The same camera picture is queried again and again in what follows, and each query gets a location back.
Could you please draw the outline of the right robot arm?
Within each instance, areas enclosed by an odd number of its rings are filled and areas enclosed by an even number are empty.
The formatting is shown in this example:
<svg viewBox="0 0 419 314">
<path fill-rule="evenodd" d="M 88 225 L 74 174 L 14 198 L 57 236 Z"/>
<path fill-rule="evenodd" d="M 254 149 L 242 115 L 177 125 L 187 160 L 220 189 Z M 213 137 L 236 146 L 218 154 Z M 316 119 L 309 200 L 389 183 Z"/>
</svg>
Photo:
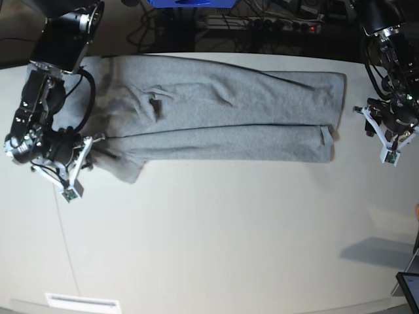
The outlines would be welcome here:
<svg viewBox="0 0 419 314">
<path fill-rule="evenodd" d="M 96 96 L 93 76 L 81 67 L 88 46 L 101 22 L 103 1 L 26 1 L 40 12 L 45 26 L 35 43 L 31 66 L 22 90 L 9 134 L 5 137 L 5 152 L 17 164 L 36 158 L 66 166 L 81 145 L 80 131 L 92 112 Z M 88 107 L 78 126 L 53 130 L 54 115 L 64 106 L 69 92 L 65 90 L 65 75 L 80 75 L 90 84 Z"/>
</svg>

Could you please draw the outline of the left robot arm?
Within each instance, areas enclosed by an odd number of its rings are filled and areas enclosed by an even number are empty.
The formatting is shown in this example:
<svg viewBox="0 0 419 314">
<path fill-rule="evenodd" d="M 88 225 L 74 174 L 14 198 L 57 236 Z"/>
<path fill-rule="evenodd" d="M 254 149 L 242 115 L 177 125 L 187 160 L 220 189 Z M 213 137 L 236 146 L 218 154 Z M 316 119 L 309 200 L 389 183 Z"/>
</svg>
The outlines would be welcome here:
<svg viewBox="0 0 419 314">
<path fill-rule="evenodd" d="M 406 22 L 397 1 L 352 1 L 360 26 L 361 57 L 379 96 L 367 108 L 387 139 L 401 139 L 418 126 L 418 49 L 400 31 Z"/>
</svg>

